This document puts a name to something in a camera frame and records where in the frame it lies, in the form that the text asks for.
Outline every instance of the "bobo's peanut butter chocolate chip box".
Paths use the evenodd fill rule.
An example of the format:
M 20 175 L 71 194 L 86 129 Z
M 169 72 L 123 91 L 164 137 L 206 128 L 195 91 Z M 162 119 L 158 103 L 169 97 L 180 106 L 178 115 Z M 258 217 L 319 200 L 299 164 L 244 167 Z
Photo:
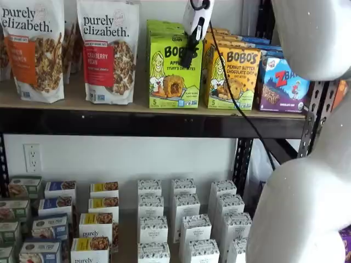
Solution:
M 196 48 L 190 68 L 184 68 L 179 63 L 186 42 L 183 35 L 151 35 L 150 108 L 197 108 L 202 43 Z
M 219 45 L 219 51 L 236 103 L 242 110 L 251 110 L 261 57 L 260 50 Z M 205 103 L 208 108 L 233 110 L 235 106 L 231 100 L 220 57 L 215 47 L 211 48 L 209 57 Z

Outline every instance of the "orange label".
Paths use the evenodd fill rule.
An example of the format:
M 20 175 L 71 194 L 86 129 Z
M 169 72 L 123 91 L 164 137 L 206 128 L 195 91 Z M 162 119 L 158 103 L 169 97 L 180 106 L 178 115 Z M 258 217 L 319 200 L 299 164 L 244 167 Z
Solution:
M 35 42 L 25 36 L 5 37 L 13 74 L 20 82 L 37 85 L 35 73 Z

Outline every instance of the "pumpkin cinnamon granola bag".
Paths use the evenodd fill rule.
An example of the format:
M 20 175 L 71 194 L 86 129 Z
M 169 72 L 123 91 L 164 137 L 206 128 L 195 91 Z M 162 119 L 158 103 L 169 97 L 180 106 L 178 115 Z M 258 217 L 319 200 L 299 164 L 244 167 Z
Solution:
M 17 90 L 23 100 L 64 98 L 63 0 L 0 0 L 1 24 Z
M 133 101 L 139 36 L 139 6 L 129 2 L 77 0 L 84 40 L 86 100 L 96 104 Z

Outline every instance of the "purple package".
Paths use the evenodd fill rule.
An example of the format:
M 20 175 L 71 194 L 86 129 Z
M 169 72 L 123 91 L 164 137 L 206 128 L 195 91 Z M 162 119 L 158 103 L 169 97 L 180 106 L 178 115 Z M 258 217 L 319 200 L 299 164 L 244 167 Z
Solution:
M 341 230 L 340 236 L 345 245 L 345 263 L 351 263 L 351 226 Z

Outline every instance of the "electrical outlet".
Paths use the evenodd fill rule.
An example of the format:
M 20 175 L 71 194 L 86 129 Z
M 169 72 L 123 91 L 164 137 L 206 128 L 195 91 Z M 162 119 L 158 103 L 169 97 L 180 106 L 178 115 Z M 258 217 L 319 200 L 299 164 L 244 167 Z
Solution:
M 26 160 L 26 170 L 30 174 L 40 174 L 42 162 L 39 144 L 23 144 L 24 156 Z

